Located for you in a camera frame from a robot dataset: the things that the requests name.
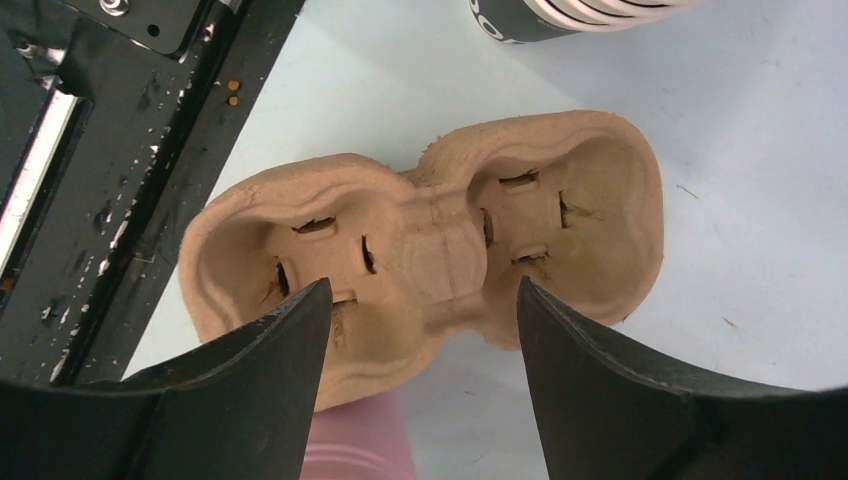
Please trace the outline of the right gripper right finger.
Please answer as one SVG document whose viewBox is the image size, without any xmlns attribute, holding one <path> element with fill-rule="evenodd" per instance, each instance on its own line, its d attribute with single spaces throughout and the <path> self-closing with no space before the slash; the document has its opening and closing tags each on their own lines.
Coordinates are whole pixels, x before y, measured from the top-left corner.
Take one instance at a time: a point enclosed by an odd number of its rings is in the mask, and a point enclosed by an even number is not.
<svg viewBox="0 0 848 480">
<path fill-rule="evenodd" d="M 658 352 L 524 278 L 529 392 L 552 479 L 843 479 L 847 391 L 747 381 Z"/>
</svg>

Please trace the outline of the single brown cup carrier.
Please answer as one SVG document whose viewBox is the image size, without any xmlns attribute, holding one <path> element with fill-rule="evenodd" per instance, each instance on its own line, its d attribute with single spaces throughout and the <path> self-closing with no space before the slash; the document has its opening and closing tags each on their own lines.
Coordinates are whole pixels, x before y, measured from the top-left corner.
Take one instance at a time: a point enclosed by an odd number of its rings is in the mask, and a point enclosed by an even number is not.
<svg viewBox="0 0 848 480">
<path fill-rule="evenodd" d="M 323 411 L 406 383 L 457 333 L 517 349 L 524 277 L 622 322 L 663 258 L 652 147 L 620 116 L 576 110 L 454 130 L 404 172 L 352 153 L 264 170 L 191 221 L 177 269 L 204 342 L 327 279 Z"/>
</svg>

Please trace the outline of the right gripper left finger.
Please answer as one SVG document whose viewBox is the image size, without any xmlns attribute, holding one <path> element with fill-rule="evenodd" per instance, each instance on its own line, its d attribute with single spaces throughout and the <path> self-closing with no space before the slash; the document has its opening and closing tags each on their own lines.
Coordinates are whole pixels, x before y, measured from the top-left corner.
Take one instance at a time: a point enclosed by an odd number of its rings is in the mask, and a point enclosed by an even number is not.
<svg viewBox="0 0 848 480">
<path fill-rule="evenodd" d="M 331 323 L 327 279 L 121 382 L 1 384 L 5 479 L 296 479 Z"/>
</svg>

